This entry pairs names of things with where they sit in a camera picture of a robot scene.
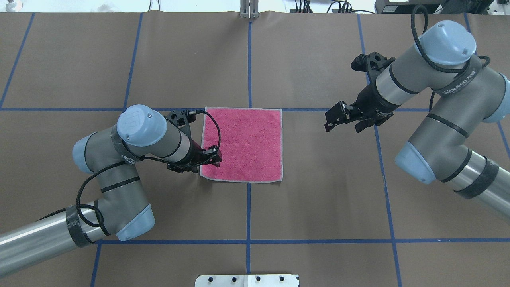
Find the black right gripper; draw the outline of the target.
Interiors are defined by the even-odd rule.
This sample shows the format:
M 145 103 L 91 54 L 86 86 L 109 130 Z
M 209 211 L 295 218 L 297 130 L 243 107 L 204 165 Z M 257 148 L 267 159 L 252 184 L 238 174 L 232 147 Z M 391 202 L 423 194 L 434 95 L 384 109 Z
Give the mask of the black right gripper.
M 367 85 L 352 106 L 339 101 L 325 113 L 325 131 L 330 132 L 335 126 L 357 122 L 355 130 L 361 133 L 372 126 L 380 126 L 393 116 L 393 104 L 385 100 L 375 84 Z

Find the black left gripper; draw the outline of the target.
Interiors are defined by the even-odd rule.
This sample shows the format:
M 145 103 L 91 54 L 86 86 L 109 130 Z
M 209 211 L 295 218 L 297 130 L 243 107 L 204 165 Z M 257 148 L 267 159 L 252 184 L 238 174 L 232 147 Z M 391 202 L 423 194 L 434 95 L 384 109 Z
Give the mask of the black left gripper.
M 191 149 L 184 159 L 168 164 L 168 170 L 175 171 L 177 173 L 191 171 L 197 174 L 199 167 L 202 168 L 207 165 L 212 165 L 216 168 L 220 167 L 220 163 L 222 162 L 222 153 L 220 152 L 218 145 L 212 145 L 209 149 L 203 149 L 194 140 L 191 140 L 190 144 Z

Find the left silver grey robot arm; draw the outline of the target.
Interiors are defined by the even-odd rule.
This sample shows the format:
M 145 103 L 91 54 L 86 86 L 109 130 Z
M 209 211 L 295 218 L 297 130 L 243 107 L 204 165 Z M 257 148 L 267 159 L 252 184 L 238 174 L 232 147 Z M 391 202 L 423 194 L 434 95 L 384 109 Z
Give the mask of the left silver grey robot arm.
M 115 235 L 126 241 L 155 225 L 151 204 L 135 165 L 157 161 L 177 173 L 219 167 L 220 144 L 208 149 L 193 140 L 190 123 L 205 110 L 177 110 L 167 116 L 133 105 L 110 128 L 75 143 L 76 166 L 89 174 L 75 203 L 1 235 L 1 277 Z

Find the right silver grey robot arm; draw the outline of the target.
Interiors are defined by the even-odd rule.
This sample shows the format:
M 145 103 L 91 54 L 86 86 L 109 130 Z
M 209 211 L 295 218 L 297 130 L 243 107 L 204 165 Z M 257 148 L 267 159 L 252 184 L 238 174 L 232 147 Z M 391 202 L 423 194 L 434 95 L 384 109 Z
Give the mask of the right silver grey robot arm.
M 466 147 L 481 122 L 509 113 L 509 80 L 484 67 L 477 43 L 461 24 L 443 20 L 425 31 L 400 57 L 360 54 L 351 68 L 365 72 L 369 84 L 350 105 L 326 111 L 325 130 L 356 122 L 361 132 L 380 126 L 402 104 L 429 88 L 439 100 L 404 144 L 396 164 L 424 184 L 438 180 L 465 198 L 509 218 L 507 170 Z

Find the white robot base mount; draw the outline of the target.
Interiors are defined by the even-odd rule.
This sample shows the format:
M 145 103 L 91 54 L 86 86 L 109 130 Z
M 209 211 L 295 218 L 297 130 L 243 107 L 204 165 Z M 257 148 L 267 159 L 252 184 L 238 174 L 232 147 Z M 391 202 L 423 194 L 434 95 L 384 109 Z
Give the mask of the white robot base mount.
M 298 275 L 293 274 L 230 274 L 200 275 L 195 287 L 299 287 Z

